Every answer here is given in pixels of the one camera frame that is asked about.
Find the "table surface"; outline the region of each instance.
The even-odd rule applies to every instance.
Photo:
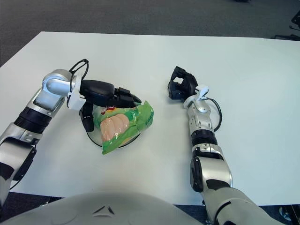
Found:
[[[64,106],[44,132],[13,191],[68,197],[133,190],[173,204],[200,204],[190,187],[191,141],[182,103],[168,98],[175,66],[209,86],[223,123],[216,132],[233,186],[256,204],[300,203],[300,43],[242,37],[41,32],[0,68],[0,130],[14,121],[45,75],[87,58],[86,79],[124,87],[154,108],[152,126],[107,155]],[[218,114],[212,109],[213,123]]]

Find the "chip bag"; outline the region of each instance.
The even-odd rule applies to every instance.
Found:
[[[134,108],[97,107],[93,110],[95,129],[102,139],[102,154],[130,142],[153,122],[153,108],[145,101]]]

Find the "white bracket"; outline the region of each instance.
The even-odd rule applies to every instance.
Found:
[[[69,109],[79,111],[86,101],[84,96],[79,93],[80,86],[81,86],[81,79],[82,79],[81,75],[77,75],[75,77],[75,86],[74,86],[72,92],[69,92],[67,94],[67,97],[69,98],[69,101],[67,104]]]

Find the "plastic packaging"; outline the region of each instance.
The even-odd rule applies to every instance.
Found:
[[[153,108],[147,101],[134,108],[95,108],[94,125],[101,131],[102,154],[130,142],[152,124],[153,115]]]

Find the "gray carpet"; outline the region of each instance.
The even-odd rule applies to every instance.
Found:
[[[0,0],[0,65],[40,31],[270,38],[298,0]]]

